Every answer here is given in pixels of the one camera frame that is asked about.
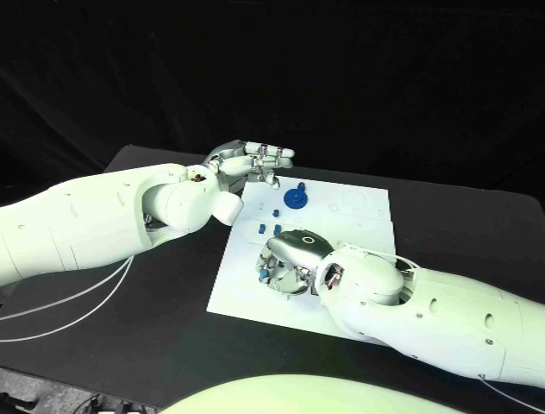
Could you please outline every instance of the small blue piece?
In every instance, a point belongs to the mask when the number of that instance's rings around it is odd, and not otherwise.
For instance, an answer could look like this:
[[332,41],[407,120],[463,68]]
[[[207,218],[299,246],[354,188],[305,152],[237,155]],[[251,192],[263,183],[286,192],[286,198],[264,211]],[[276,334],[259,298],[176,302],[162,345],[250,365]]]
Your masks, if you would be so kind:
[[263,281],[264,278],[269,277],[269,270],[267,269],[260,269],[260,281]]
[[298,188],[293,188],[283,197],[286,205],[290,209],[302,209],[308,205],[306,184],[300,183]]

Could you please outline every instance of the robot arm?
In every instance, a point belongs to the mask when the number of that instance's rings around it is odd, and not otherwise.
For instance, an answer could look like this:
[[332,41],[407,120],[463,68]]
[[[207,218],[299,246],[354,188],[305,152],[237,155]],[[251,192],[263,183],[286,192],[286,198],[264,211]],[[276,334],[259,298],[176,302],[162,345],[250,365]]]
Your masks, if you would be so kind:
[[316,288],[354,339],[470,378],[545,388],[545,304],[457,274],[401,272],[367,249],[303,230],[269,240],[260,282],[287,295]]
[[[249,176],[277,186],[295,152],[254,142],[220,146],[198,166],[164,164],[73,179],[0,208],[0,286],[41,273],[100,267],[198,231],[233,225]],[[145,215],[161,226],[145,224]]]

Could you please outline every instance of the black backdrop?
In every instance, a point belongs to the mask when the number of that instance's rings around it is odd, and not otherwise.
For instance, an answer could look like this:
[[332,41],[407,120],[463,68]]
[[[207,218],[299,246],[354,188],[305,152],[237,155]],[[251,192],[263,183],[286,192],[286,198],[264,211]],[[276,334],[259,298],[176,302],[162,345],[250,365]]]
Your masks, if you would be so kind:
[[0,203],[240,138],[545,206],[545,9],[123,3],[0,2]]

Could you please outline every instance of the black table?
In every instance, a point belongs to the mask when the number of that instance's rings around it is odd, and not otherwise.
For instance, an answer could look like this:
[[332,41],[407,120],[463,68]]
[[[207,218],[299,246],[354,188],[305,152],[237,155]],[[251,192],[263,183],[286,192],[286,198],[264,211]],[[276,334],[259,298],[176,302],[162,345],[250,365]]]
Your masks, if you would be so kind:
[[[168,162],[192,165],[202,159],[126,147],[107,171]],[[429,268],[465,274],[545,303],[545,215],[534,198],[299,167],[282,173],[387,188],[397,252]],[[230,380],[309,373],[394,388],[467,412],[527,410],[478,380],[443,372],[391,348],[207,313],[228,236],[230,228],[213,219],[200,232],[139,255],[99,312],[55,335],[0,343],[0,367],[155,406]],[[64,298],[115,269],[25,280],[0,315]],[[115,283],[61,307],[0,323],[0,338],[30,336],[71,322]],[[498,386],[545,409],[545,391]]]

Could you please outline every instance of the cable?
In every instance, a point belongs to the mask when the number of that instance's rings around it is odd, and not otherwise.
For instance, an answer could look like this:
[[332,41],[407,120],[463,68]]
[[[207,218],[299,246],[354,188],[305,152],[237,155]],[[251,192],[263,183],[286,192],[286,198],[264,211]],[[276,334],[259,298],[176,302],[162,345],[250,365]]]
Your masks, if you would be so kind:
[[15,313],[12,315],[7,315],[5,317],[0,317],[0,321],[5,321],[7,319],[12,319],[14,317],[21,317],[24,315],[28,315],[30,313],[43,311],[44,309],[48,309],[53,306],[57,306],[58,304],[66,304],[71,299],[80,298],[83,295],[86,295],[90,291],[93,291],[99,286],[104,285],[104,283],[107,283],[115,278],[115,276],[122,271],[122,269],[126,267],[126,265],[128,265],[129,262],[130,262],[130,258],[120,265],[120,267],[112,273],[112,275],[106,279],[103,279],[94,286],[90,286],[81,293],[77,293],[74,296],[70,296],[68,298],[61,299],[57,302],[53,302],[51,304],[45,304],[44,306],[40,306],[38,308],[34,308],[34,309],[30,309],[30,310],[24,310],[22,312],[18,312],[18,313]]
[[495,388],[482,378],[480,381],[485,383],[485,385],[488,387],[491,387],[501,395],[505,395],[509,399],[512,399],[516,403],[519,403],[521,405],[525,405],[528,408],[532,408],[537,412],[541,412],[542,414],[545,414],[545,410],[535,407],[534,405],[529,405],[528,403],[524,403],[518,398],[514,398],[509,394],[505,394],[505,392],[502,392],[498,388]]
[[80,406],[77,407],[77,409],[71,412],[71,414],[77,414],[79,410],[83,408],[83,405],[89,402],[93,401],[94,398],[99,397],[99,394],[96,394],[92,398],[89,398],[86,401],[81,402]]
[[378,252],[377,250],[370,250],[368,248],[362,248],[361,246],[357,246],[355,244],[351,244],[351,243],[346,243],[346,242],[344,242],[344,245],[351,246],[354,248],[358,248],[359,250],[364,250],[367,253],[372,253],[372,254],[377,254],[380,256],[394,257],[395,259],[398,259],[400,261],[407,263],[410,265],[410,267],[413,267],[416,269],[420,268],[420,266],[416,264],[416,262],[413,262],[406,257],[398,256],[397,254],[390,254],[390,253]]
[[96,311],[99,310],[99,308],[104,305],[104,303],[107,302],[107,300],[115,295],[115,293],[117,291],[117,288],[120,287],[120,284],[122,284],[123,280],[126,279],[126,275],[128,275],[128,272],[130,270],[132,262],[133,262],[133,257],[130,258],[130,261],[128,262],[126,271],[123,272],[123,276],[120,278],[120,281],[117,282],[117,285],[115,286],[115,289],[112,290],[112,293],[103,299],[103,302],[96,306],[96,308],[83,317],[80,317],[74,322],[71,322],[67,325],[61,326],[61,328],[57,328],[57,329],[51,330],[50,332],[45,332],[44,334],[38,334],[35,336],[27,336],[25,338],[0,339],[0,342],[21,342],[21,341],[28,341],[31,339],[41,338],[44,336],[48,336],[51,334],[55,334],[61,330],[70,328],[70,326],[74,326],[80,321],[83,321],[84,319],[87,319],[87,317],[90,317],[93,315],[93,313],[96,313]]

